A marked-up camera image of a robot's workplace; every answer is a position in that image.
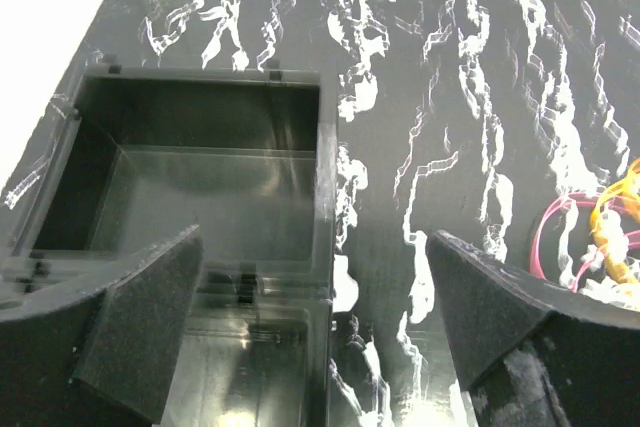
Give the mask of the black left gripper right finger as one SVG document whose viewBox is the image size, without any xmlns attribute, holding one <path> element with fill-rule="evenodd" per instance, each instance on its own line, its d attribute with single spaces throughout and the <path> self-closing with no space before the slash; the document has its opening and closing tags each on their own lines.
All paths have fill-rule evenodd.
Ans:
<svg viewBox="0 0 640 427">
<path fill-rule="evenodd" d="M 639 315 L 446 231 L 426 255 L 460 389 L 481 426 L 636 426 Z"/>
</svg>

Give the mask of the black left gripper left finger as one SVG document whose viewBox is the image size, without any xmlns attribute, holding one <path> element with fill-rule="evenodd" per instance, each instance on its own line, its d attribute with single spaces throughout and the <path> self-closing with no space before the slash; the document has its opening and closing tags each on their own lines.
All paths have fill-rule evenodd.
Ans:
<svg viewBox="0 0 640 427">
<path fill-rule="evenodd" d="M 203 258 L 189 226 L 115 261 L 1 301 L 4 426 L 161 421 Z"/>
</svg>

